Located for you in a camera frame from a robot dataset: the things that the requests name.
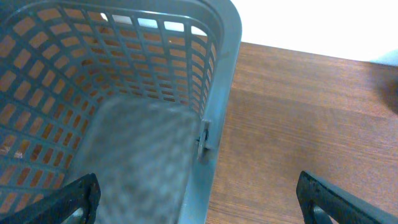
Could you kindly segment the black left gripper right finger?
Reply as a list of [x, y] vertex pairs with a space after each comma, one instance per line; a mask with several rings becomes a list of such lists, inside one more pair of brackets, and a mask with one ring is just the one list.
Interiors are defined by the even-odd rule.
[[397, 217], [307, 171], [301, 171], [296, 195], [304, 223], [397, 223]]

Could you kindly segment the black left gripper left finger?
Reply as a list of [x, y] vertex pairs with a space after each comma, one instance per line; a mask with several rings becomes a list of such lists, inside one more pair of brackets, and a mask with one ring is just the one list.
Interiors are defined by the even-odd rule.
[[101, 197], [94, 173], [86, 174], [60, 190], [1, 220], [1, 223], [62, 223], [81, 210], [77, 223], [92, 224]]

